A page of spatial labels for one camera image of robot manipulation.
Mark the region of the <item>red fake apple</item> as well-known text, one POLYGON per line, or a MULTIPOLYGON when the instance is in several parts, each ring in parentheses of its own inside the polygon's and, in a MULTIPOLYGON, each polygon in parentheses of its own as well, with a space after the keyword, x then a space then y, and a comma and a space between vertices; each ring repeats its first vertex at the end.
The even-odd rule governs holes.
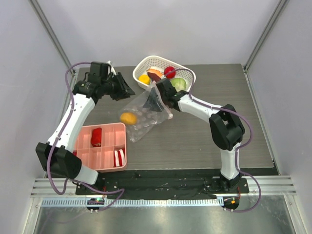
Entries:
POLYGON ((164 69, 164 76, 167 78, 167 79, 172 79, 176 76, 176 70, 174 67, 172 66, 168 66, 164 69))

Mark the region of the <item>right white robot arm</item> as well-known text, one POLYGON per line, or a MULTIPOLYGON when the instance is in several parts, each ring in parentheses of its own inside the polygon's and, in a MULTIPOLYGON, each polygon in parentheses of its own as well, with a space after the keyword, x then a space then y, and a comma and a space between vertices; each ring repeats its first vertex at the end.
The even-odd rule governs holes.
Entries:
POLYGON ((220 187, 227 193, 237 188, 241 179, 239 147, 245 129, 233 106, 212 105, 187 91, 178 92, 166 79, 152 82, 149 97, 143 106, 158 112, 175 109, 207 122, 213 142, 220 149, 220 187))

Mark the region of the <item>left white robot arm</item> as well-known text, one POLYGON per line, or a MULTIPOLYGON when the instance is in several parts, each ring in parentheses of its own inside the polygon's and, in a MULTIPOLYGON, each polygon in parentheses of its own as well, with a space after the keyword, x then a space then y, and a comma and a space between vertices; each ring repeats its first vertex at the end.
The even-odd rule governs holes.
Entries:
POLYGON ((74 146, 83 124, 97 102, 108 95, 121 100, 134 95, 120 72, 107 75, 89 73, 87 80, 78 81, 70 91, 71 102, 59 126, 46 143, 38 143, 36 154, 49 175, 87 183, 92 194, 100 194, 104 183, 98 172, 82 164, 74 155, 74 146))

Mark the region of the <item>green fake lettuce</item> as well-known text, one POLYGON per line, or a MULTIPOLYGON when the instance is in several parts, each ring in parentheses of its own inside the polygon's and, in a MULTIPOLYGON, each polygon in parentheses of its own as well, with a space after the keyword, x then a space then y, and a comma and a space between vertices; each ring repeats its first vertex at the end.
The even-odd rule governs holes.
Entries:
POLYGON ((177 92, 187 90, 187 83, 183 78, 173 78, 170 80, 172 86, 176 89, 177 92))

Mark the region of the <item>clear pink zip top bag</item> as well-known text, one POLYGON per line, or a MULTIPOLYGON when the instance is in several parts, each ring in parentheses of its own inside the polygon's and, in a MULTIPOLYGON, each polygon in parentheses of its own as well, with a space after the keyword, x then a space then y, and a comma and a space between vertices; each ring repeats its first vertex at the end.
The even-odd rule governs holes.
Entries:
POLYGON ((137 123, 135 125, 125 124, 126 134, 131 142, 139 141, 154 126, 159 125, 162 122, 173 118, 172 111, 162 102, 160 92, 155 82, 152 82, 152 84, 147 88, 147 90, 145 90, 142 94, 135 97, 132 101, 130 101, 118 112, 119 120, 120 115, 124 112, 131 112, 137 116, 137 123), (143 108, 143 105, 146 102, 152 88, 156 89, 156 92, 159 96, 159 100, 163 105, 162 112, 153 112, 148 110, 147 108, 143 108))

